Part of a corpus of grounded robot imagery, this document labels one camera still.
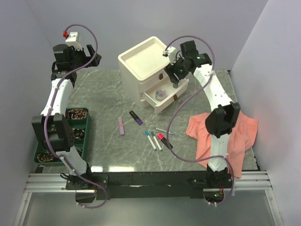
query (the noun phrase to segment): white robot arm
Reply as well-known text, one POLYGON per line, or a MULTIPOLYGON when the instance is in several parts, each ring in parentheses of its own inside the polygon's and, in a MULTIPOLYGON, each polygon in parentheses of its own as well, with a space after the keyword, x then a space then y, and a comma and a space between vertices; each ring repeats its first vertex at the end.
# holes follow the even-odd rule
MULTIPOLYGON (((59 44, 53 47, 56 61, 54 62, 52 67, 51 91, 47 104, 44 110, 41 112, 40 116, 35 116, 32 118, 32 126, 38 142, 42 147, 48 150, 49 147, 44 136, 43 124, 48 113, 55 89, 58 88, 57 85, 65 74, 89 62, 93 54, 95 53, 93 47, 91 45, 87 45, 87 49, 91 56, 86 56, 84 49, 80 44, 80 38, 77 32, 71 32, 70 34, 65 33, 64 37, 66 38, 65 44, 59 44)), ((101 56, 96 54, 95 59, 87 67, 98 66, 100 60, 101 56)), ((75 172, 70 169, 66 161, 74 166, 79 175, 83 175, 84 177, 89 178, 90 176, 88 174, 90 172, 90 168, 77 152, 77 149, 74 145, 73 131, 67 120, 65 119, 67 102, 74 88, 76 78, 77 74, 72 73, 70 76, 66 77, 66 79, 60 84, 60 87, 58 88, 55 102, 53 104, 53 109, 48 119, 48 127, 54 127, 55 132, 49 132, 48 137, 56 155, 64 156, 64 158, 61 158, 61 161, 69 170, 69 174, 71 176, 76 176, 75 172)))
MULTIPOLYGON (((206 128, 211 136, 211 156, 226 157, 230 133, 240 110, 239 104, 233 103, 226 94, 215 72, 212 71, 209 56, 199 54, 194 41, 182 43, 180 46, 182 56, 177 55, 178 51, 174 47, 169 47, 163 52, 163 55, 168 56, 170 60, 165 71, 171 82, 175 84, 192 73, 201 86, 204 86, 213 74, 211 82, 204 88, 211 107, 211 114, 206 119, 206 128)), ((212 158, 209 160, 208 167, 212 172, 221 172, 225 171, 227 163, 222 158, 212 158)))

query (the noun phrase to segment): green tray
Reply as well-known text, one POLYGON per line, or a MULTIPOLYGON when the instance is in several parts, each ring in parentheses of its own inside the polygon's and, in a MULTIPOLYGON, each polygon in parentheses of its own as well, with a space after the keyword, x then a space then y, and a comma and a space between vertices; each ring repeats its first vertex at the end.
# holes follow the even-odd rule
MULTIPOLYGON (((76 107, 76 108, 67 108, 66 112, 72 109, 84 109, 88 112, 87 118, 85 119, 67 119, 69 125, 71 126, 72 129, 84 129, 85 130, 85 136, 84 139, 75 139, 74 145, 82 150, 82 155, 81 158, 83 160, 86 160, 87 158, 87 148, 88 148, 88 138, 89 138, 89 133, 90 133, 90 122, 91 122, 91 117, 89 110, 85 107, 76 107)), ((36 152, 34 155, 34 162, 38 163, 39 165, 42 166, 63 166, 64 163, 62 163, 61 160, 56 161, 56 162, 39 162, 37 159, 37 156, 40 153, 45 153, 48 152, 46 149, 44 149, 40 144, 37 145, 36 152)))

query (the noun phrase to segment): red connector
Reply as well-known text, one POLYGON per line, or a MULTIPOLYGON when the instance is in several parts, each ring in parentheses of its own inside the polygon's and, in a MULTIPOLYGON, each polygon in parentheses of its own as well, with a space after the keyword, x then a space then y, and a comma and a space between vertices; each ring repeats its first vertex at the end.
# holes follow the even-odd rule
POLYGON ((69 34, 66 31, 63 31, 63 37, 65 37, 66 39, 68 38, 69 34))

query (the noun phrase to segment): red marker cap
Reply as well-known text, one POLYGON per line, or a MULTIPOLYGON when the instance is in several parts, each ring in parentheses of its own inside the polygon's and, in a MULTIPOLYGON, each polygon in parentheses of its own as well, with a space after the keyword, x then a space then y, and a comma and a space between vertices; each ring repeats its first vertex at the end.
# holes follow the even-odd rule
POLYGON ((157 136, 160 140, 162 140, 164 138, 164 136, 161 133, 159 133, 157 136))
POLYGON ((68 35, 68 32, 66 32, 66 31, 63 31, 63 37, 64 38, 67 38, 69 35, 68 35))

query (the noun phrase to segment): white wall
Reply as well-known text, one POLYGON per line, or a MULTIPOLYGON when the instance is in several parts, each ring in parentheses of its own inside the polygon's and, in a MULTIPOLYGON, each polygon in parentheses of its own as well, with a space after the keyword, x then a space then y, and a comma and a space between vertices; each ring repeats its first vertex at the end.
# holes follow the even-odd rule
POLYGON ((269 0, 231 72, 243 112, 259 119, 254 151, 287 226, 301 219, 300 11, 269 0))
MULTIPOLYGON (((231 69, 267 0, 26 0, 51 45, 72 23, 98 37, 101 67, 117 69, 117 56, 149 38, 164 43, 184 34, 208 41, 217 68, 231 69)), ((94 43, 82 32, 85 44, 94 43)), ((209 52, 204 45, 200 51, 209 52)))
POLYGON ((25 1, 0 0, 0 224, 12 225, 33 168, 32 116, 50 92, 52 49, 25 1))

